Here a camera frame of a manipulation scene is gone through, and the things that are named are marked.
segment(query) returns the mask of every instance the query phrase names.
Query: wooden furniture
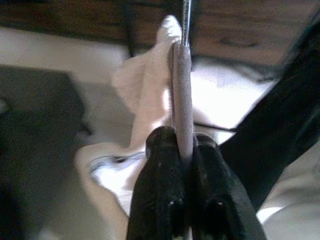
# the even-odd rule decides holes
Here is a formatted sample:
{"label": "wooden furniture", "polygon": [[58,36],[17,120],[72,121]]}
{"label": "wooden furniture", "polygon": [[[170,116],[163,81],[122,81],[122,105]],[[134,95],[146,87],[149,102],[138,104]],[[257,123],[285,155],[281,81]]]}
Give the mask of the wooden furniture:
{"label": "wooden furniture", "polygon": [[[281,68],[315,24],[318,0],[193,0],[193,56]],[[0,24],[128,45],[151,47],[167,14],[181,17],[182,0],[51,0],[2,3]]]}

